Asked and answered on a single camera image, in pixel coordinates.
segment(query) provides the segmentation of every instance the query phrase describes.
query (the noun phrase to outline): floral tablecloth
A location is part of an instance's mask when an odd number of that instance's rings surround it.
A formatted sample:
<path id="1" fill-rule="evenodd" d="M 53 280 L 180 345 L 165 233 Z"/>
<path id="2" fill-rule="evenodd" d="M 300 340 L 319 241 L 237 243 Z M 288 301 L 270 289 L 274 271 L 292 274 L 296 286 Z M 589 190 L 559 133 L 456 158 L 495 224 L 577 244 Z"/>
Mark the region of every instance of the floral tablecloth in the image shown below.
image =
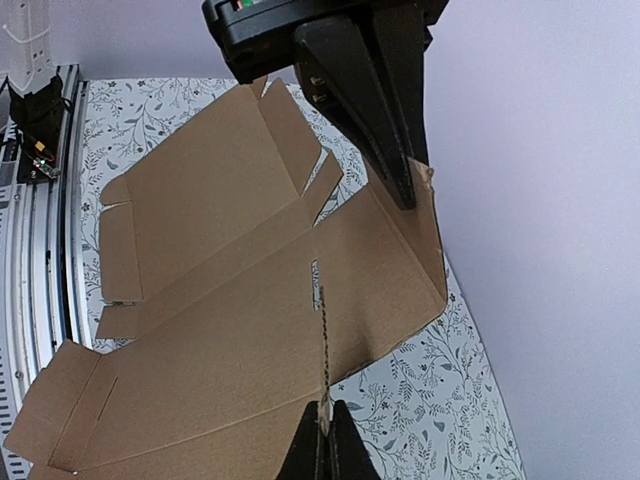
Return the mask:
<path id="1" fill-rule="evenodd" d="M 98 258 L 102 188 L 234 84 L 189 78 L 90 83 L 83 142 L 82 240 L 93 335 L 103 306 Z M 306 103 L 297 86 L 290 91 L 345 172 L 325 210 L 328 213 L 366 183 L 362 158 Z M 348 402 L 383 480 L 524 479 L 486 352 L 448 262 L 447 279 L 445 313 L 387 357 L 335 385 L 332 397 Z M 96 340 L 94 348 L 108 352 L 118 344 Z"/>

